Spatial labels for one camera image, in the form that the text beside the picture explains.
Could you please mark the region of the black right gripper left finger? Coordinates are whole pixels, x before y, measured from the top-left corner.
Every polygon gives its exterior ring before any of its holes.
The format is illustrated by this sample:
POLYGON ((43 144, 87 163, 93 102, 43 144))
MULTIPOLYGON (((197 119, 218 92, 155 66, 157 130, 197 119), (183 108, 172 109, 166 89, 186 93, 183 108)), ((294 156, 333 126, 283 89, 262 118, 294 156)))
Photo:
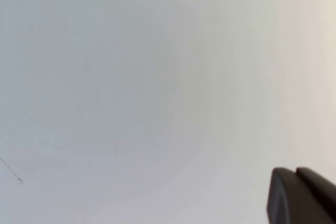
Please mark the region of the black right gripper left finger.
POLYGON ((303 180, 286 168, 274 168, 267 201, 269 223, 304 223, 303 180))

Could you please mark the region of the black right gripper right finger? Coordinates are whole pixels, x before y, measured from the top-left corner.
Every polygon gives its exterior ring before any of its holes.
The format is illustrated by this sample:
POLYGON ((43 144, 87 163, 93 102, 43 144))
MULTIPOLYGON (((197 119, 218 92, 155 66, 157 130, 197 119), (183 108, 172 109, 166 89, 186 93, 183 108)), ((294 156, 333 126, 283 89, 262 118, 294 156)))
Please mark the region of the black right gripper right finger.
POLYGON ((296 174, 335 223, 335 184, 307 167, 297 168, 296 174))

